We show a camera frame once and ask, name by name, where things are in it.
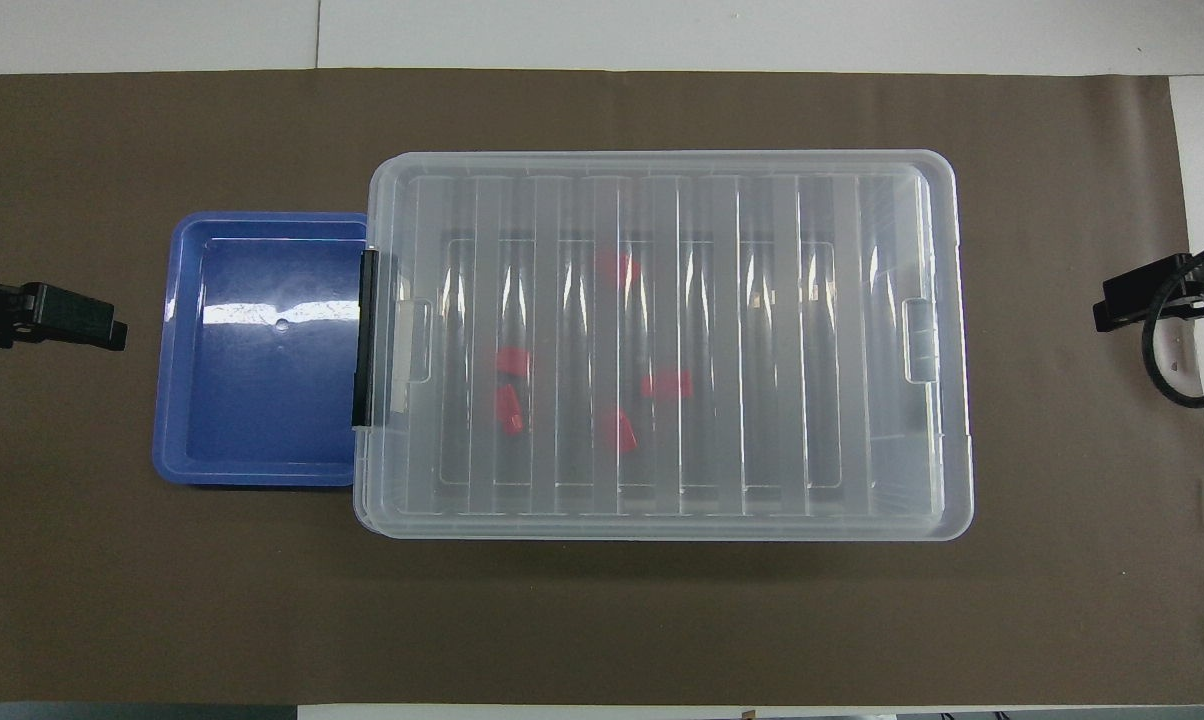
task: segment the red object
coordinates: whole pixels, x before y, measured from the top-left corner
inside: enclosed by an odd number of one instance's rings
[[[628,415],[625,415],[619,407],[602,415],[600,429],[608,445],[614,447],[616,452],[637,450],[638,436],[633,433],[633,424],[628,423]]]
[[[530,377],[530,352],[520,347],[501,347],[496,350],[496,370],[501,373]]]
[[[692,383],[687,370],[661,370],[661,372],[648,374],[642,378],[642,397],[655,397],[656,400],[678,400],[679,397],[692,396]]]
[[[496,419],[504,429],[506,436],[515,436],[523,432],[526,423],[521,417],[521,402],[518,400],[518,391],[510,384],[502,384],[496,391]]]
[[[638,282],[638,273],[642,272],[642,264],[633,259],[627,252],[598,252],[597,275],[600,278],[615,284],[616,290],[624,291],[628,283]]]

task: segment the brown paper sheet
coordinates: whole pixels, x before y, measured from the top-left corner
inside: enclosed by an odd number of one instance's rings
[[[957,169],[976,520],[940,544],[396,542],[150,467],[169,235],[365,209],[402,151],[928,147]],[[0,77],[0,701],[1204,702],[1204,415],[1099,283],[1184,250],[1165,78],[305,70]]]

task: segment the blue plastic tray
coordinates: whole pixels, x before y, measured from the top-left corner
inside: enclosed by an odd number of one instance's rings
[[[171,238],[153,464],[222,486],[349,486],[356,213],[197,213]]]

